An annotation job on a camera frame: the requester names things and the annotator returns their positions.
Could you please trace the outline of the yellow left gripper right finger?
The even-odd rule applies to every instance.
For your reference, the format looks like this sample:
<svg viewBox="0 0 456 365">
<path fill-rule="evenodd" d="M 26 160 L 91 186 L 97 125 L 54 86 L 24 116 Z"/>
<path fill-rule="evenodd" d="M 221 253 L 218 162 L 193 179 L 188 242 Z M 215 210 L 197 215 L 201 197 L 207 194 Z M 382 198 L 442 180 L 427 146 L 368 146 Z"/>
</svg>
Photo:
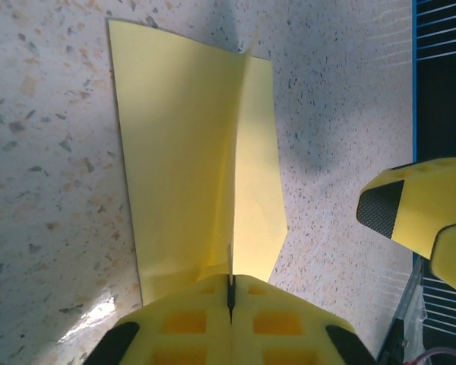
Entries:
<svg viewBox="0 0 456 365">
<path fill-rule="evenodd" d="M 230 282 L 232 365 L 376 365 L 345 319 L 257 278 Z"/>
</svg>

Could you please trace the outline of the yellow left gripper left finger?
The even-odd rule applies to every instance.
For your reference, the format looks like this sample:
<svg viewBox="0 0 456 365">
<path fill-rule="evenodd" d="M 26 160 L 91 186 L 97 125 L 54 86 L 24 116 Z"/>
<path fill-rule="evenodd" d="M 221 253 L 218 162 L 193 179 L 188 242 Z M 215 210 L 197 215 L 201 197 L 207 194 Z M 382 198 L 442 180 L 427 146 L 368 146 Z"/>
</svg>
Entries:
<svg viewBox="0 0 456 365">
<path fill-rule="evenodd" d="M 121 318 L 83 365 L 232 365 L 228 282 L 205 278 Z"/>
</svg>

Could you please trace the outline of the yellow cloth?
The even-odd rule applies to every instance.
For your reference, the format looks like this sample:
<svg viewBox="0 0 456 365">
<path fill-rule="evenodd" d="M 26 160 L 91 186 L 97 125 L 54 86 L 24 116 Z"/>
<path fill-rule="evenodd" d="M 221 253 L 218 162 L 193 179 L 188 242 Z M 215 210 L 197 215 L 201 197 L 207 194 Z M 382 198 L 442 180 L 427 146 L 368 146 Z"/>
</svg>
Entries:
<svg viewBox="0 0 456 365">
<path fill-rule="evenodd" d="M 211 275 L 267 281 L 287 236 L 271 62 L 108 31 L 142 300 Z"/>
</svg>

